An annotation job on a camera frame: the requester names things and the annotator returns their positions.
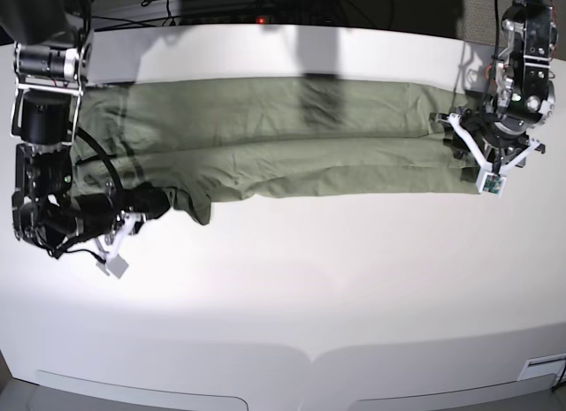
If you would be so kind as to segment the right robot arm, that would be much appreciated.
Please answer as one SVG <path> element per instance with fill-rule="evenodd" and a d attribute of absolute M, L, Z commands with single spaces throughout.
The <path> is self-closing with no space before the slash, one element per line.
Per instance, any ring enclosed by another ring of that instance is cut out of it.
<path fill-rule="evenodd" d="M 1 0 L 1 27 L 14 42 L 15 97 L 11 136 L 16 147 L 12 225 L 17 239 L 58 259 L 105 236 L 114 259 L 123 239 L 170 204 L 150 185 L 124 188 L 103 147 L 79 125 L 93 46 L 93 0 Z M 101 194 L 74 196 L 71 148 L 86 143 L 110 175 Z"/>

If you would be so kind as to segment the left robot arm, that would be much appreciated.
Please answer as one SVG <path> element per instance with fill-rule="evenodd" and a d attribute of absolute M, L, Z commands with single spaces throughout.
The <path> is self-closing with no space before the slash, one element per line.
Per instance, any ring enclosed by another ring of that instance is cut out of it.
<path fill-rule="evenodd" d="M 527 132 L 554 112 L 551 62 L 558 40 L 554 0 L 493 0 L 495 43 L 478 104 L 461 113 L 478 165 L 502 174 L 518 165 L 532 141 Z"/>

